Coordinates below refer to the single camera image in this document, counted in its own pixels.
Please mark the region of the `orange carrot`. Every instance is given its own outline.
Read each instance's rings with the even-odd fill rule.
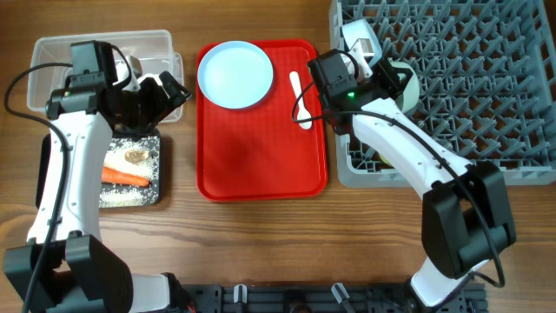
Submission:
[[[122,183],[139,187],[149,186],[149,180],[140,176],[122,173],[118,170],[103,167],[103,183]]]

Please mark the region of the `wooden table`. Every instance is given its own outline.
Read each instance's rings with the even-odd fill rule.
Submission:
[[[232,39],[306,38],[328,45],[329,0],[0,1],[0,86],[29,67],[40,37],[119,30],[169,30],[194,90],[197,51]],[[12,105],[26,110],[26,83]],[[174,272],[182,283],[403,282],[422,264],[420,199],[408,188],[355,190],[335,170],[314,198],[216,204],[195,186],[195,101],[160,126],[167,186],[155,207],[101,211],[104,243],[135,273]],[[0,258],[24,244],[36,216],[40,144],[47,130],[0,110]],[[488,287],[492,312],[556,311],[556,186],[511,187],[518,242],[502,253],[507,286]],[[493,276],[492,264],[484,272]],[[21,300],[0,276],[0,310]]]

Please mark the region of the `gray wire dish rack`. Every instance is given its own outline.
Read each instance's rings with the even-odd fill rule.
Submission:
[[[383,55],[409,63],[420,101],[407,115],[444,147],[489,160],[508,185],[556,181],[556,52],[542,0],[333,0],[340,26],[366,19]],[[408,186],[373,148],[336,136],[338,175],[353,188]]]

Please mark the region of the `clear plastic bin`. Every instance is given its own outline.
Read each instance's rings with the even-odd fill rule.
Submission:
[[[182,57],[174,52],[172,36],[167,30],[141,30],[101,34],[86,34],[62,37],[44,37],[35,43],[31,66],[42,63],[71,63],[70,45],[81,41],[98,40],[112,43],[127,56],[141,61],[143,74],[160,74],[167,70],[178,83],[183,84],[184,70]],[[116,63],[122,59],[114,53]],[[65,78],[72,69],[63,67],[45,68],[30,73],[27,89],[29,109],[44,112],[44,105],[50,99],[52,90],[63,87]],[[182,117],[182,107],[174,110],[163,122],[170,123]]]

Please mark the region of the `white spoon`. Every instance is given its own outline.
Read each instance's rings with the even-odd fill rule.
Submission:
[[[295,93],[295,99],[297,99],[299,97],[299,95],[301,94],[301,80],[299,79],[299,74],[297,74],[296,71],[293,71],[293,72],[289,73],[289,81],[292,83],[292,87],[294,88],[294,93]],[[305,104],[303,103],[303,98],[301,98],[299,100],[298,106],[299,106],[299,111],[297,112],[297,119],[298,120],[311,118],[311,113],[309,113],[309,111],[307,111],[307,109],[305,109]],[[305,123],[300,123],[299,125],[304,130],[308,130],[308,129],[311,128],[312,124],[313,124],[313,122],[309,121],[309,122],[305,122]]]

